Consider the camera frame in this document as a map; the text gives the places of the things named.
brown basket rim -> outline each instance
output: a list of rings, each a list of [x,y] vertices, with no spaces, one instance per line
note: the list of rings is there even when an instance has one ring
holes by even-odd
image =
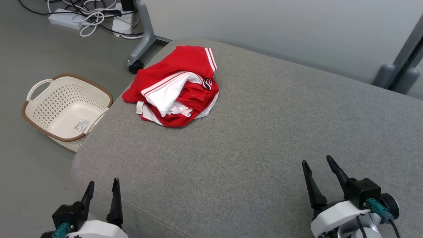
[[[101,91],[105,92],[105,93],[109,96],[109,98],[110,98],[110,102],[109,102],[109,105],[107,106],[108,108],[110,108],[110,106],[113,104],[113,96],[112,96],[112,94],[111,94],[111,93],[110,93],[107,89],[103,88],[102,86],[98,85],[97,83],[95,83],[95,82],[93,82],[93,81],[91,81],[91,80],[88,80],[88,79],[86,79],[86,78],[84,78],[84,77],[81,77],[81,76],[79,76],[79,75],[74,75],[74,74],[61,74],[61,75],[57,75],[57,76],[54,76],[54,77],[52,78],[52,80],[56,80],[56,79],[61,78],[61,77],[74,77],[74,78],[76,78],[76,79],[79,79],[79,80],[81,80],[81,81],[84,81],[84,82],[86,82],[86,83],[91,84],[92,86],[94,86],[94,87],[96,87],[96,88],[100,89]],[[86,134],[85,134],[85,133],[82,133],[81,135],[79,135],[79,136],[75,136],[75,137],[73,137],[73,138],[62,138],[62,137],[56,136],[56,135],[54,135],[54,134],[52,134],[52,133],[50,133],[50,132],[46,131],[45,129],[43,129],[43,128],[41,128],[40,126],[38,126],[37,124],[35,124],[33,121],[31,121],[31,119],[29,119],[29,118],[27,117],[27,115],[25,114],[25,110],[26,110],[26,107],[28,106],[28,104],[29,104],[29,101],[25,100],[25,103],[24,103],[24,105],[22,106],[22,117],[23,117],[25,120],[27,120],[27,122],[29,122],[29,123],[30,123],[33,127],[35,127],[37,130],[41,131],[42,133],[44,133],[44,134],[46,134],[46,135],[48,135],[48,136],[50,136],[50,137],[53,137],[54,139],[57,139],[57,140],[59,140],[59,141],[63,141],[63,142],[76,141],[76,140],[79,140],[79,139],[81,139],[82,137],[86,136]]]

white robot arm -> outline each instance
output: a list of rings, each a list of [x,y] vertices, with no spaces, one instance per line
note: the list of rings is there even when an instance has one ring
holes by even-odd
[[[123,214],[119,179],[113,181],[113,198],[107,222],[87,221],[90,201],[94,194],[94,182],[88,184],[80,202],[61,205],[52,218],[56,230],[45,232],[41,238],[128,238],[122,230]]]
[[[368,178],[348,178],[335,160],[328,155],[327,162],[338,178],[344,199],[327,203],[317,187],[312,171],[306,161],[302,162],[311,207],[314,210],[311,231],[315,238],[382,238],[377,227],[382,223],[393,223],[399,217],[395,199],[381,194],[381,188]]]

caster wheel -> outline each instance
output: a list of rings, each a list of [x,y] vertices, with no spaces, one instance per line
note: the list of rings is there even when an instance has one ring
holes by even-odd
[[[141,61],[136,60],[131,66],[128,66],[128,68],[131,74],[136,75],[138,70],[144,68],[144,64]]]

printed logo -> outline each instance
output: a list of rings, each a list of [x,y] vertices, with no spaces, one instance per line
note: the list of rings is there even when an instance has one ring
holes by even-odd
[[[203,82],[203,86],[207,90],[211,90],[212,89],[212,84],[213,84],[213,82],[209,78],[206,78],[206,80]]]

black cable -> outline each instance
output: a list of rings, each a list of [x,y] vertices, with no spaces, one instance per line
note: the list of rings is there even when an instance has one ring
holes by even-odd
[[[85,8],[85,10],[86,11],[90,11],[90,9],[87,7],[87,6],[85,6],[85,4],[83,3],[83,1],[82,0],[76,0],[76,3],[79,3],[79,4],[81,4],[80,5],[80,7],[83,7],[83,8]],[[79,10],[79,8],[76,8],[76,5],[75,4],[72,4],[73,5],[73,7],[76,9],[76,10]]]
[[[356,216],[355,219],[357,220],[358,227],[360,228],[363,238],[367,238],[366,232],[364,231],[364,228],[363,228],[363,224],[361,224],[361,221],[360,221],[360,215]]]
[[[67,5],[66,7],[65,7],[65,10],[68,10],[68,8],[73,8],[73,6],[72,5]],[[130,12],[127,12],[127,13],[122,13],[122,15],[121,16],[124,16],[124,15],[128,15],[128,14],[132,14],[132,13],[137,13],[138,11],[130,11]],[[110,17],[104,17],[105,19],[109,19],[109,18],[114,18],[115,16],[110,16]]]
[[[401,238],[401,236],[399,235],[399,232],[398,232],[398,228],[396,228],[394,221],[392,219],[389,219],[388,221],[389,221],[389,223],[391,223],[392,228],[394,228],[395,235],[397,236],[397,238]]]
[[[69,0],[69,2],[77,9],[77,11],[78,12],[80,12],[82,15],[84,15],[85,17],[88,17],[88,15],[85,15],[83,12],[81,12],[81,10],[79,10],[76,6],[75,6],[75,3],[72,1],[72,0]],[[109,29],[109,28],[107,28],[107,27],[105,27],[105,26],[103,26],[102,24],[99,24],[98,25],[99,27],[101,27],[101,28],[103,28],[103,29],[105,29],[105,30],[107,30],[107,31],[109,31],[109,32],[113,32],[113,33],[117,33],[117,34],[121,34],[121,35],[125,35],[125,36],[140,36],[140,35],[142,35],[143,34],[143,32],[141,32],[141,33],[136,33],[136,34],[123,34],[123,33],[120,33],[120,32],[117,32],[117,31],[114,31],[114,30],[111,30],[111,29]]]
[[[100,1],[103,4],[103,7],[102,8],[106,8],[106,3],[103,0],[97,0],[97,1]],[[97,6],[96,6],[96,2],[97,1],[94,1],[94,9],[97,8]],[[81,4],[80,7],[83,7],[86,10],[89,10],[89,8],[83,2],[77,1],[77,3],[80,3]],[[66,5],[65,10],[67,10],[68,8],[74,8],[74,6],[72,6],[72,5]]]
[[[27,8],[22,2],[21,2],[21,0],[18,0],[18,2],[19,2],[19,4],[23,7],[23,8],[25,8],[26,10],[28,10],[28,11],[30,11],[30,12],[32,12],[32,13],[35,13],[35,14],[38,14],[38,15],[42,15],[42,16],[47,16],[47,15],[52,15],[52,14],[69,14],[68,12],[52,12],[52,13],[41,13],[41,12],[37,12],[37,11],[33,11],[33,10],[31,10],[31,9],[29,9],[29,8]],[[77,11],[79,11],[79,9],[77,8],[77,7],[75,7],[75,4],[72,2],[72,0],[70,1],[71,2],[71,4],[73,5],[73,7],[74,8],[76,8],[77,9]],[[78,15],[81,15],[81,16],[84,16],[84,17],[88,17],[88,15],[86,15],[86,14],[84,14],[84,13],[82,13],[81,11],[79,11],[79,12],[74,12],[75,14],[78,14]],[[135,34],[125,34],[125,33],[121,33],[121,32],[117,32],[117,31],[114,31],[114,30],[111,30],[111,29],[109,29],[109,28],[107,28],[107,27],[105,27],[105,26],[103,26],[103,25],[101,25],[101,24],[99,24],[98,25],[99,27],[101,27],[101,28],[103,28],[103,29],[105,29],[105,30],[107,30],[107,31],[109,31],[109,32],[112,32],[112,33],[117,33],[117,34],[121,34],[121,35],[124,35],[124,36],[140,36],[140,35],[142,35],[143,34],[143,32],[140,32],[140,33],[135,33]]]
[[[69,14],[69,12],[52,12],[52,13],[41,13],[41,12],[37,12],[37,11],[33,11],[33,10],[31,10],[31,9],[29,9],[29,8],[27,8],[22,2],[21,2],[21,0],[18,0],[18,2],[21,4],[21,6],[23,7],[23,8],[25,8],[25,9],[27,9],[28,11],[30,11],[30,12],[32,12],[32,13],[35,13],[35,14],[38,14],[38,15],[42,15],[42,16],[47,16],[47,15],[51,15],[51,14]]]

